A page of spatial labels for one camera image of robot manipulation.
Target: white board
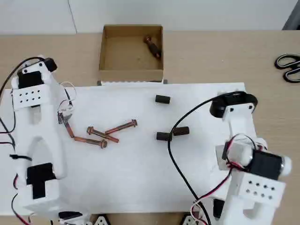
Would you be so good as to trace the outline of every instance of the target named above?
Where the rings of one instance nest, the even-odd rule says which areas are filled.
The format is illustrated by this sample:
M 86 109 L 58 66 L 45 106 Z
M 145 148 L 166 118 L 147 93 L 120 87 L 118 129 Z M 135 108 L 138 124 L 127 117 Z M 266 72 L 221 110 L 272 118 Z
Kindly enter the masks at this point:
M 63 125 L 61 137 L 67 146 L 68 199 L 91 213 L 170 212 L 189 210 L 193 199 L 177 173 L 167 150 L 167 142 L 157 141 L 156 132 L 169 132 L 175 122 L 197 104 L 220 91 L 244 90 L 243 83 L 107 85 L 77 88 L 75 112 L 70 125 L 76 136 L 98 139 L 86 134 L 88 126 L 105 131 L 137 119 L 138 127 L 112 134 L 119 143 L 98 146 L 69 138 Z M 155 95 L 171 97 L 169 105 L 155 103 Z M 180 126 L 189 126 L 190 134 L 173 137 L 171 148 L 175 160 L 198 195 L 215 187 L 227 174 L 217 166 L 214 146 L 229 137 L 229 126 L 214 118 L 207 104 L 187 117 Z M 9 90 L 3 96 L 1 116 L 12 127 Z M 247 133 L 255 136 L 252 118 Z M 0 146 L 0 214 L 12 214 L 10 201 L 15 193 L 11 146 Z M 42 148 L 34 155 L 34 163 L 48 162 Z M 226 187 L 219 194 L 226 193 Z

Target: black scissors handle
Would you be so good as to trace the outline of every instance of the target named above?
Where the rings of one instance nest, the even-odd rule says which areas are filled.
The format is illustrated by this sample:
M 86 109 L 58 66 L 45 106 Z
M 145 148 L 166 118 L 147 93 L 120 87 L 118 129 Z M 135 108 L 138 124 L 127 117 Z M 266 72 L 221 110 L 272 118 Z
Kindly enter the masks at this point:
M 286 64 L 281 64 L 280 61 L 283 59 L 293 59 L 294 61 Z M 274 63 L 277 69 L 287 69 L 287 68 L 291 69 L 285 72 L 283 75 L 284 80 L 289 83 L 300 83 L 300 78 L 299 79 L 290 78 L 290 75 L 300 72 L 299 64 L 300 64 L 300 55 L 290 54 L 290 53 L 279 56 Z

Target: bolt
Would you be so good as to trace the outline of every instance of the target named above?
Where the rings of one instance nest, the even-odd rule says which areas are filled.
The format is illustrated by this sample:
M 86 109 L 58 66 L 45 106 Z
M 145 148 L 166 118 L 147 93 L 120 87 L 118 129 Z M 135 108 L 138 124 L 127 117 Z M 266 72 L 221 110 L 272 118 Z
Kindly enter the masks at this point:
M 100 136 L 102 138 L 106 138 L 106 139 L 111 140 L 111 141 L 116 142 L 116 143 L 119 142 L 118 138 L 115 138 L 115 137 L 109 136 L 107 134 L 104 134 L 104 133 L 102 133 L 100 131 L 97 131 L 97 130 L 94 129 L 94 127 L 88 127 L 87 130 L 86 130 L 86 132 L 89 135 L 94 134 L 94 135 Z
M 118 127 L 115 127 L 113 129 L 107 130 L 107 131 L 105 131 L 105 133 L 107 135 L 109 135 L 109 134 L 111 134 L 113 132 L 116 132 L 116 131 L 119 131 L 119 130 L 123 130 L 125 128 L 130 128 L 130 127 L 134 127 L 135 128 L 136 126 L 137 126 L 137 121 L 134 120 L 134 119 L 132 119 L 131 122 L 123 124 L 123 125 L 118 126 Z
M 161 51 L 158 49 L 158 47 L 151 41 L 151 37 L 150 36 L 146 36 L 144 38 L 144 42 L 148 45 L 148 48 L 150 50 L 150 52 L 152 53 L 152 55 L 157 58 L 160 59 L 161 58 Z
M 58 114 L 60 120 L 63 122 L 63 124 L 65 125 L 65 128 L 67 129 L 68 134 L 70 135 L 71 138 L 74 138 L 74 133 L 70 127 L 69 122 L 64 118 L 64 116 L 62 115 L 62 113 Z
M 83 138 L 83 137 L 74 137 L 74 140 L 78 141 L 78 142 L 84 142 L 84 143 L 99 145 L 100 148 L 102 148 L 102 149 L 107 147 L 107 141 L 106 140 L 97 141 L 97 140 Z

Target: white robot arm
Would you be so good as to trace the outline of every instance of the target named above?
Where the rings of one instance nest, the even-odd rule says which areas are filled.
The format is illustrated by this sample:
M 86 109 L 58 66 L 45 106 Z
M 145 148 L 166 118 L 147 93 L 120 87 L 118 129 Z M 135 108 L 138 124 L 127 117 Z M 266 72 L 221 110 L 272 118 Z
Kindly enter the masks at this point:
M 52 156 L 51 161 L 39 165 L 18 158 L 19 202 L 45 218 L 59 217 L 63 224 L 74 224 L 74 219 L 78 224 L 86 224 L 88 214 L 73 211 L 74 207 L 64 198 L 64 187 L 60 182 L 67 176 L 67 169 L 59 123 L 72 114 L 69 108 L 58 112 L 68 94 L 52 76 L 56 68 L 54 60 L 46 58 L 20 69 L 11 82 L 17 127 L 16 156 L 33 158 L 35 151 L 39 151 L 38 142 L 43 142 Z
M 262 138 L 246 136 L 246 120 L 256 105 L 257 99 L 244 93 L 219 98 L 210 107 L 210 113 L 228 122 L 230 128 L 230 141 L 216 146 L 219 169 L 228 170 L 229 162 L 243 168 L 231 173 L 218 225 L 270 225 L 285 190 L 285 183 L 278 179 L 292 169 L 289 157 L 268 152 Z

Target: black cylinder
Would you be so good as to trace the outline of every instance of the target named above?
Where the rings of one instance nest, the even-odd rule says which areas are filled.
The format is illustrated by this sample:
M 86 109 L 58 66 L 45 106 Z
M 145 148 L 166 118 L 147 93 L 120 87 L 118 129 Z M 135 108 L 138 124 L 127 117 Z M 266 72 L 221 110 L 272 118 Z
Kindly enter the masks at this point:
M 189 128 L 188 127 L 176 127 L 173 130 L 174 136 L 179 136 L 179 135 L 188 135 L 189 134 Z
M 163 95 L 156 95 L 155 102 L 163 103 L 163 104 L 169 104 L 170 103 L 170 97 L 169 96 L 163 96 Z
M 157 132 L 156 133 L 156 140 L 159 140 L 159 141 L 168 141 L 169 136 L 170 136 L 170 133 Z

